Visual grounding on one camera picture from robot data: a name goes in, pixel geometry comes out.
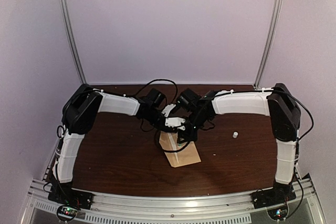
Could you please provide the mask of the tan paper envelope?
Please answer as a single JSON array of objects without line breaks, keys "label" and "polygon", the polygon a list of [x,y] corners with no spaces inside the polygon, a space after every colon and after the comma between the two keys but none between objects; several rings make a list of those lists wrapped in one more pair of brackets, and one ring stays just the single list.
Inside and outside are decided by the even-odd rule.
[{"label": "tan paper envelope", "polygon": [[[172,134],[174,134],[175,143],[177,145],[176,142],[177,134],[176,133]],[[168,133],[160,132],[159,147],[161,147],[164,150],[163,152],[171,167],[177,168],[201,162],[201,158],[199,156],[198,150],[194,142],[190,142],[189,144],[186,143],[181,148],[178,148],[177,146],[176,152],[178,154],[179,163],[177,163],[175,156],[173,154],[174,151],[172,150]]]}]

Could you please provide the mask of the white paper letter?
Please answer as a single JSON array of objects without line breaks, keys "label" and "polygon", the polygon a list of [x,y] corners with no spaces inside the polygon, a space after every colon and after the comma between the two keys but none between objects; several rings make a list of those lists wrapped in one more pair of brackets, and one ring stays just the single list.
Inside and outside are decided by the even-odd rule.
[{"label": "white paper letter", "polygon": [[174,151],[173,154],[175,156],[175,159],[176,159],[177,163],[179,163],[178,154],[176,152],[177,151],[177,146],[176,146],[176,143],[175,143],[174,134],[168,133],[168,137],[169,137],[169,140],[170,140],[172,150]]}]

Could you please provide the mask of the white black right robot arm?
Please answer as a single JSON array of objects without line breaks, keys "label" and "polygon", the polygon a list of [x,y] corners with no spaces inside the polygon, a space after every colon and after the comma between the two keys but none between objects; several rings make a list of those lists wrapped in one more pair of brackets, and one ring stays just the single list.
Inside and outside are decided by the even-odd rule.
[{"label": "white black right robot arm", "polygon": [[177,103],[188,112],[178,139],[201,140],[204,172],[218,192],[275,187],[272,203],[289,196],[299,157],[302,103],[278,83],[259,90],[183,91]]}]

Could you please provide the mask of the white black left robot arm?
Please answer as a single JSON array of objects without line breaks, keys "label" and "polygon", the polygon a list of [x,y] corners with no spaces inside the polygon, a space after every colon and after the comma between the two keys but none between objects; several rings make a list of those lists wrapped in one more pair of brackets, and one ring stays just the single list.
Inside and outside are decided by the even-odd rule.
[{"label": "white black left robot arm", "polygon": [[58,161],[52,169],[54,176],[61,184],[72,181],[79,146],[84,136],[92,129],[98,113],[135,116],[164,132],[184,130],[183,118],[169,117],[170,112],[176,107],[175,104],[169,104],[162,110],[158,109],[162,100],[164,95],[156,89],[139,98],[134,95],[106,93],[82,84],[62,110],[61,121],[66,129],[61,137],[62,145],[57,153]]}]

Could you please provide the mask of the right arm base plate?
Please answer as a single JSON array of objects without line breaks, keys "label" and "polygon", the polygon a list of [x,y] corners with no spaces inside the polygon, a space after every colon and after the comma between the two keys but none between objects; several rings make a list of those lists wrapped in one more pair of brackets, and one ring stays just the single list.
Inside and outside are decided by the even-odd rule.
[{"label": "right arm base plate", "polygon": [[266,208],[268,216],[274,221],[283,221],[289,215],[288,202],[296,199],[292,185],[258,189],[251,194],[255,209]]}]

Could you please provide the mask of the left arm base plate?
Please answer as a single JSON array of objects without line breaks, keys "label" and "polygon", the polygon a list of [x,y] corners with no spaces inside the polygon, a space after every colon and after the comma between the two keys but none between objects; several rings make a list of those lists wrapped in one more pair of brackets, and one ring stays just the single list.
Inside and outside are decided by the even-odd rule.
[{"label": "left arm base plate", "polygon": [[70,222],[82,214],[83,210],[90,210],[93,194],[74,189],[50,189],[48,200],[60,204],[56,209],[56,217],[61,222]]}]

